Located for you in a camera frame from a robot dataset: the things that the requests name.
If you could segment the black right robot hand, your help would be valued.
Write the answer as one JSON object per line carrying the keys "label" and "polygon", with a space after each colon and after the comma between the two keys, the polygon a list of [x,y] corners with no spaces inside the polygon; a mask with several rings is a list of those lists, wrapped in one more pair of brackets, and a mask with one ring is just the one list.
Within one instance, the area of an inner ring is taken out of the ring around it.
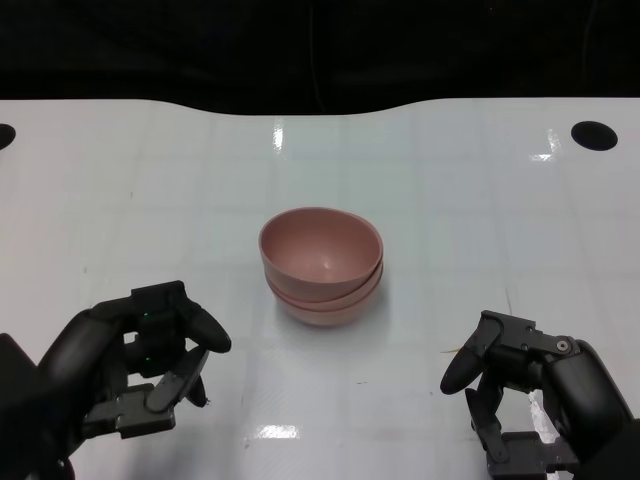
{"label": "black right robot hand", "polygon": [[[497,411],[505,389],[539,390],[559,436],[503,432]],[[559,471],[576,479],[636,479],[639,420],[593,347],[551,336],[535,322],[485,310],[440,384],[465,393],[471,426],[493,479],[544,479]]]}

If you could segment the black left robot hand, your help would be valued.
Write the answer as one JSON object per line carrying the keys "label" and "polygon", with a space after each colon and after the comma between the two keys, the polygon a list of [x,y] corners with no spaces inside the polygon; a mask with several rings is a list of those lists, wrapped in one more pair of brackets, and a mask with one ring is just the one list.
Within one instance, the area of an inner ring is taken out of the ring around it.
{"label": "black left robot hand", "polygon": [[79,312],[38,364],[54,389],[47,429],[61,456],[97,436],[173,429],[179,402],[206,405],[202,369],[210,354],[231,346],[181,281],[137,288]]}

